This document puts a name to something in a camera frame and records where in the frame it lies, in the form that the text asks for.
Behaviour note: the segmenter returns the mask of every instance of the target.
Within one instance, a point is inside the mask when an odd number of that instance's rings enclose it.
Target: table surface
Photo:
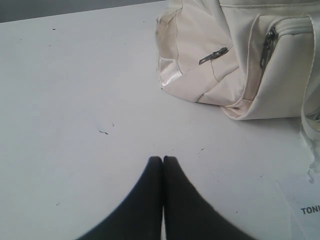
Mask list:
[[[290,239],[277,180],[311,162],[299,121],[233,121],[162,91],[154,31],[166,4],[0,24],[1,239],[79,237],[165,155],[236,226]]]

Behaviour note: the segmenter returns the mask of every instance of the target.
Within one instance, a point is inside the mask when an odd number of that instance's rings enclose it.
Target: backpack strap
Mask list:
[[[314,52],[301,119],[306,135],[313,141],[320,141],[320,12],[312,12],[309,17],[313,26]]]

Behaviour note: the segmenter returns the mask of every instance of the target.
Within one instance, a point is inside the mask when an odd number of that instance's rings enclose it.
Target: zipper pull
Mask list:
[[[269,51],[273,46],[273,42],[276,39],[276,36],[277,36],[277,32],[274,27],[271,28],[271,30],[265,36],[262,54],[261,54],[261,60],[260,60],[260,67],[262,69],[264,69],[266,67],[266,63],[268,61]]]
[[[213,59],[217,59],[219,57],[221,57],[222,55],[225,55],[227,52],[229,52],[229,49],[227,47],[223,47],[221,48],[219,51],[214,51],[212,54],[206,56],[205,58],[201,59],[199,61],[199,65],[207,62],[207,61],[211,61]]]

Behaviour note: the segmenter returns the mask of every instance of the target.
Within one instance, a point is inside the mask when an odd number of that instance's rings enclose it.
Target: bag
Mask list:
[[[320,140],[320,0],[170,0],[156,42],[167,93]]]

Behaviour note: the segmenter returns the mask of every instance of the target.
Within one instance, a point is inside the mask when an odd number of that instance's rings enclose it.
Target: white tag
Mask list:
[[[290,177],[278,185],[291,208],[291,239],[320,239],[320,173]]]

